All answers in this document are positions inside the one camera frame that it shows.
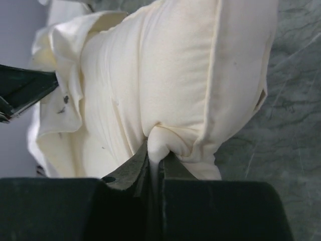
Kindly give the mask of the cream pillow with bear print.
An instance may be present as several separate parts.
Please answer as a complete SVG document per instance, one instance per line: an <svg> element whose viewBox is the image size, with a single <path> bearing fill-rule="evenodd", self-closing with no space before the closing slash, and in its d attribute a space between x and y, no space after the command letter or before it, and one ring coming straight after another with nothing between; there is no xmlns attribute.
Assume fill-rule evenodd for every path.
<svg viewBox="0 0 321 241"><path fill-rule="evenodd" d="M259 111L278 1L155 1L91 34L81 56L83 172L104 176L147 142L152 165L173 152L198 179Z"/></svg>

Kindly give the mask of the cream satin pillowcase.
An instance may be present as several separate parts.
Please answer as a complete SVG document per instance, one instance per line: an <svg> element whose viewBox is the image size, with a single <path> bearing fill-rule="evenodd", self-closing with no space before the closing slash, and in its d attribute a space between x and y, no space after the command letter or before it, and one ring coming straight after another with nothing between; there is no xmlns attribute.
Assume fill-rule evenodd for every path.
<svg viewBox="0 0 321 241"><path fill-rule="evenodd" d="M53 71L59 86L37 101L28 149L48 177L76 177L70 134L82 126L80 57L88 37L115 27L125 12L102 11L45 27L36 33L32 66Z"/></svg>

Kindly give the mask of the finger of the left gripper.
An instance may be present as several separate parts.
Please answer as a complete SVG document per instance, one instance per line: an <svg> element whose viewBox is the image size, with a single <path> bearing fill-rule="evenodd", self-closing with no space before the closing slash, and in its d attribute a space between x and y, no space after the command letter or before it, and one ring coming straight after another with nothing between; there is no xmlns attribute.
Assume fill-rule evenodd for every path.
<svg viewBox="0 0 321 241"><path fill-rule="evenodd" d="M1 122L9 123L58 86L54 72L1 65Z"/></svg>

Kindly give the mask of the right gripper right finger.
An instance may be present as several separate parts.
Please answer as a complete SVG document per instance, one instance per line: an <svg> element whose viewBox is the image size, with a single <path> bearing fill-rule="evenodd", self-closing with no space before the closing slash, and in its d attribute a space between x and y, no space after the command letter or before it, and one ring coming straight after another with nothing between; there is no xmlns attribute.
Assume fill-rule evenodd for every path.
<svg viewBox="0 0 321 241"><path fill-rule="evenodd" d="M163 240L293 240L266 182L198 180L173 153L160 162L159 177Z"/></svg>

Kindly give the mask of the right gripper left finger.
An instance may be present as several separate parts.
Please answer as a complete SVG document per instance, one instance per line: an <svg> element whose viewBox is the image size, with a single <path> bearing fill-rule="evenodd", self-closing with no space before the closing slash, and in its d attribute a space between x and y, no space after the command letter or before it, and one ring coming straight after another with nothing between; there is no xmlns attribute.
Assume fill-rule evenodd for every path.
<svg viewBox="0 0 321 241"><path fill-rule="evenodd" d="M101 178L2 178L1 240L144 240L147 145Z"/></svg>

